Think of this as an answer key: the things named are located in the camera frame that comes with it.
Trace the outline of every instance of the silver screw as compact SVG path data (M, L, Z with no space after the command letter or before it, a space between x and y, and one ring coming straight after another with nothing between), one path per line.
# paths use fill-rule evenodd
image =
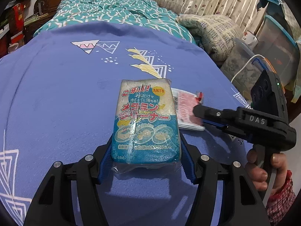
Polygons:
M234 165L235 167L240 167L240 163L239 163L238 161L233 162L233 165Z
M86 155L85 160L86 161L92 161L93 160L93 155Z
M209 160L209 156L208 156L208 155L202 155L202 156L201 156L201 159L202 159L203 161L208 161L208 160Z
M54 167L59 167L62 163L60 161L56 161L55 163L53 163Z

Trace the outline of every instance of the teal patterned blanket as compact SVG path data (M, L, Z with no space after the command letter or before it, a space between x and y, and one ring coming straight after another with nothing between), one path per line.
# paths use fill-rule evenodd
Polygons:
M176 22L177 15L153 0L62 0L55 16L41 31L92 21L127 23L168 32L195 43L189 31Z

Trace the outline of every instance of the yellow oval label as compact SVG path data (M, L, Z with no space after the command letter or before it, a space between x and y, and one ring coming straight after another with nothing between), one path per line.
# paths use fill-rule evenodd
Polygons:
M162 87L153 87L153 93L157 96L163 96L165 94L165 90Z

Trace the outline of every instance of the blue and white package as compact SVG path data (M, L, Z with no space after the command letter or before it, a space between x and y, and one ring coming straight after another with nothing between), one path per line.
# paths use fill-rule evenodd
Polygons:
M111 154L115 164L135 164L134 168L180 160L179 128L167 79L121 82Z

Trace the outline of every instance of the checkered cushion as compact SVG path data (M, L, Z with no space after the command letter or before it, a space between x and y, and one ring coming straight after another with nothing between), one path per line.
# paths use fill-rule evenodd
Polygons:
M181 14L177 21L188 28L192 35L201 37L204 50L214 61L226 60L234 47L232 39L243 37L239 26L232 19L222 15Z

